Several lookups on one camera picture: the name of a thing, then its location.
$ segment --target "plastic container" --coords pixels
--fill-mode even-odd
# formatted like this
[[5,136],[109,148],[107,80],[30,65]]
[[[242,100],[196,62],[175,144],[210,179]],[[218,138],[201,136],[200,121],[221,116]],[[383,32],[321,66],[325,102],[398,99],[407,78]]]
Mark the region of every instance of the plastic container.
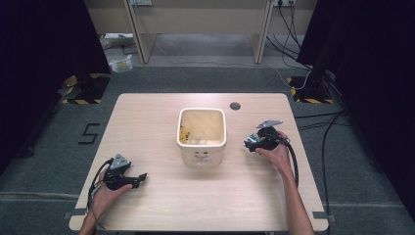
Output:
[[219,109],[187,108],[180,112],[177,144],[187,166],[222,163],[226,145],[225,114]]

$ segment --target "table top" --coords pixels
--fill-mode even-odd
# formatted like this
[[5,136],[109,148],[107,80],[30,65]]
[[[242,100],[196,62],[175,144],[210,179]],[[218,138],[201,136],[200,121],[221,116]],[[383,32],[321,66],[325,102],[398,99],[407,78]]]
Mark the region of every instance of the table top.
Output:
[[[239,110],[232,110],[232,103]],[[185,108],[215,108],[224,112],[227,143],[221,165],[214,168],[184,165],[177,145],[179,113]],[[98,168],[122,154],[132,162],[125,176],[147,172],[139,189],[122,195],[101,219],[115,231],[280,231],[288,230],[284,187],[266,157],[253,154],[244,140],[266,119],[290,138],[298,159],[299,191],[314,230],[325,230],[323,212],[300,134],[284,94],[159,93],[122,94],[80,193],[76,209],[86,206],[87,192]],[[79,230],[84,215],[73,215]]]

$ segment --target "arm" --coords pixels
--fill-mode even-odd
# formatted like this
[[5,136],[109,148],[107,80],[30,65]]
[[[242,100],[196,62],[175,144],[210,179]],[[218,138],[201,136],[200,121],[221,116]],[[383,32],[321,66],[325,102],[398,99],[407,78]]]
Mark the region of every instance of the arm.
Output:
[[[104,170],[100,173],[100,181],[104,178]],[[103,214],[111,207],[116,199],[123,193],[132,188],[131,184],[122,186],[117,190],[109,189],[104,182],[101,183],[100,188],[95,193],[92,199],[92,204],[88,214],[83,220],[82,227],[79,230],[79,235],[93,234],[95,226]]]
[[311,221],[308,218],[304,204],[294,180],[294,173],[291,168],[289,152],[285,145],[279,144],[274,150],[268,151],[261,148],[255,150],[257,153],[266,156],[269,162],[278,168],[284,184],[284,191],[287,204],[287,217],[291,234],[314,234]]

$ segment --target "square bucket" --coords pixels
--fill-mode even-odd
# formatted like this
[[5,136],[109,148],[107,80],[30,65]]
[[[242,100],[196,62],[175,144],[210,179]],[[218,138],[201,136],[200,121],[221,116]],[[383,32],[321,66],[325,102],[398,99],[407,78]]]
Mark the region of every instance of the square bucket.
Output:
[[183,109],[178,121],[177,144],[187,166],[220,165],[226,145],[223,111],[204,108]]

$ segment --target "gray carpet floor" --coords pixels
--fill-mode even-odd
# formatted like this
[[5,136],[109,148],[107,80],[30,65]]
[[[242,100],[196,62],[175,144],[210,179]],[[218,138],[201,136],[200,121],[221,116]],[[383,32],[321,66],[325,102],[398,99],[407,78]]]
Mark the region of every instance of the gray carpet floor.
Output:
[[[332,116],[299,117],[329,114],[344,107],[338,103],[295,102],[281,78],[306,75],[306,71],[279,71],[281,77],[266,68],[134,68],[111,75],[99,105],[59,104],[33,146],[34,156],[13,159],[0,176],[0,234],[76,234],[69,229],[69,212],[75,206],[116,98],[122,93],[286,94],[298,117],[300,136],[327,209],[322,143],[328,124],[314,124],[325,123]],[[91,140],[90,136],[82,136],[88,123],[99,123],[90,127],[97,138],[94,144],[79,145]],[[348,116],[339,117],[328,132],[325,156],[329,210],[335,219],[330,234],[415,234],[414,221],[387,177],[371,164]]]

